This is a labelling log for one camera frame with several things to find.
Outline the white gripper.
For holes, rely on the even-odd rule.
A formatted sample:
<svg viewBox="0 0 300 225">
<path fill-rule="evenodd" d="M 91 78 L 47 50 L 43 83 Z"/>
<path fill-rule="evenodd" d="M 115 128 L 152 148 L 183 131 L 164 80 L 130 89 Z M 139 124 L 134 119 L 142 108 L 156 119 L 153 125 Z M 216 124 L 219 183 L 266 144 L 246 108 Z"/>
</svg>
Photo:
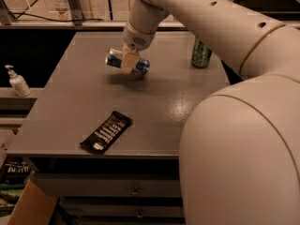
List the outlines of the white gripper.
<svg viewBox="0 0 300 225">
<path fill-rule="evenodd" d="M 127 21 L 124 28 L 125 44 L 122 51 L 121 71 L 129 74 L 140 60 L 139 51 L 147 49 L 156 34 L 157 25 L 150 22 Z"/>
</svg>

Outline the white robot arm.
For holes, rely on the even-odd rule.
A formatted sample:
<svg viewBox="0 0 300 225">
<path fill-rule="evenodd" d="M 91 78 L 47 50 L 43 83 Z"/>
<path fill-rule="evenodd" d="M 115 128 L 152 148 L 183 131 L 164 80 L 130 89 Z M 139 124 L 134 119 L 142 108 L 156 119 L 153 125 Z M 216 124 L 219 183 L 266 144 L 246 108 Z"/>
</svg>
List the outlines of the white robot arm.
<svg viewBox="0 0 300 225">
<path fill-rule="evenodd" d="M 205 98 L 180 139 L 187 225 L 300 225 L 300 31 L 228 0 L 135 0 L 123 70 L 168 15 L 242 81 Z"/>
</svg>

